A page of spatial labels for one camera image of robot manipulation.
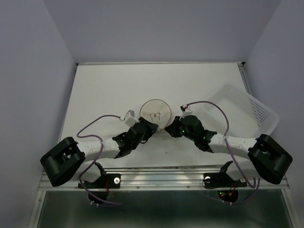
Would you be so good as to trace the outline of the white perforated plastic basket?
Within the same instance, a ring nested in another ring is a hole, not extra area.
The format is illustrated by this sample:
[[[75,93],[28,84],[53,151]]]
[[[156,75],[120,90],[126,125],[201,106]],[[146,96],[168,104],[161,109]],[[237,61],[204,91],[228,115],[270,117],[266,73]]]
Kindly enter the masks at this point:
[[[270,135],[280,120],[277,113],[231,83],[218,87],[207,101],[219,106],[227,116],[228,136],[257,138],[261,134]]]

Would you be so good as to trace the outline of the white mesh laundry bag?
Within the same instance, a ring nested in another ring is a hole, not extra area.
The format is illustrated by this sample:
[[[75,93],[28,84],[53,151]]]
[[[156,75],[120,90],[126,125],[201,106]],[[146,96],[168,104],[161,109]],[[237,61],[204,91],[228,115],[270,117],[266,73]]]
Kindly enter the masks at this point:
[[[157,124],[157,131],[163,132],[171,120],[172,111],[165,101],[151,99],[141,106],[139,115],[148,122]]]

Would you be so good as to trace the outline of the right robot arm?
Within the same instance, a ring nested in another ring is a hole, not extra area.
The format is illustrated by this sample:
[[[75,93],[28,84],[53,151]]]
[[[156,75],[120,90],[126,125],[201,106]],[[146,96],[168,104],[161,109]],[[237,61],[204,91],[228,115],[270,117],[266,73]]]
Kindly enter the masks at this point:
[[[269,135],[262,134],[258,138],[224,136],[205,129],[194,115],[176,116],[165,131],[174,138],[188,138],[203,152],[230,155],[232,160],[211,176],[223,185],[258,178],[280,184],[293,161],[292,156]]]

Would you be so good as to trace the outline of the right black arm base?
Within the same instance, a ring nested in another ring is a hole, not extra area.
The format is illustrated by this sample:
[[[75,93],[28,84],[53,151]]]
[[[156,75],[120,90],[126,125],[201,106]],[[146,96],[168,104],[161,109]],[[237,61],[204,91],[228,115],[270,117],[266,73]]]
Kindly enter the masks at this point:
[[[227,171],[229,166],[233,161],[226,162],[219,172],[205,173],[204,179],[202,181],[202,186],[208,190],[218,189],[218,188],[229,188],[228,190],[218,190],[219,199],[224,201],[224,203],[236,203],[239,193],[238,187],[246,187],[245,182],[240,180],[232,180],[228,176]]]

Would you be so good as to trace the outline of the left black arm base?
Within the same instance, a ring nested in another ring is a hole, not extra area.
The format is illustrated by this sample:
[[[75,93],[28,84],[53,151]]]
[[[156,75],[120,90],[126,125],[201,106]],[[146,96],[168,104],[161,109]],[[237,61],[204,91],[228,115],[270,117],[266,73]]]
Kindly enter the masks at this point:
[[[93,165],[99,170],[99,177],[93,182],[83,181],[82,176],[84,176]],[[122,206],[122,203],[107,200],[110,195],[109,189],[120,188],[120,182],[121,175],[119,173],[107,174],[100,163],[94,162],[81,173],[80,179],[78,180],[78,187],[88,193],[88,199],[91,205],[114,208]]]

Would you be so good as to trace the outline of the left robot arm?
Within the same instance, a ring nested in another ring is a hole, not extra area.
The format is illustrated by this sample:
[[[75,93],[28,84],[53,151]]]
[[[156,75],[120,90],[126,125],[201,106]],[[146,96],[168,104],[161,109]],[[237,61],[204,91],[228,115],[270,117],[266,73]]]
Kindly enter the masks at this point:
[[[73,137],[66,137],[43,155],[40,163],[51,185],[58,187],[72,179],[77,180],[86,169],[83,163],[129,155],[139,144],[148,141],[159,127],[143,117],[136,119],[129,114],[119,119],[130,127],[127,132],[105,141],[95,135],[97,142],[77,142]]]

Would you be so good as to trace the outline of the aluminium mounting rail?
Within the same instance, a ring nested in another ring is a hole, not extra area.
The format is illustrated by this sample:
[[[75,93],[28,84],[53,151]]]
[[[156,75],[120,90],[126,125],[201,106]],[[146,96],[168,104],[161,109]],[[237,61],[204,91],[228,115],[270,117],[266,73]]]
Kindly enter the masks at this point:
[[[220,166],[201,167],[167,167],[167,168],[127,168],[105,169],[107,173],[119,173],[121,184],[119,189],[112,191],[153,191],[153,190],[207,190],[202,186],[206,173],[218,173]],[[284,177],[279,185],[261,180],[259,190],[289,189],[287,178]],[[78,188],[78,182],[70,180],[59,187],[52,187],[45,172],[42,173],[39,191],[74,191],[84,190]]]

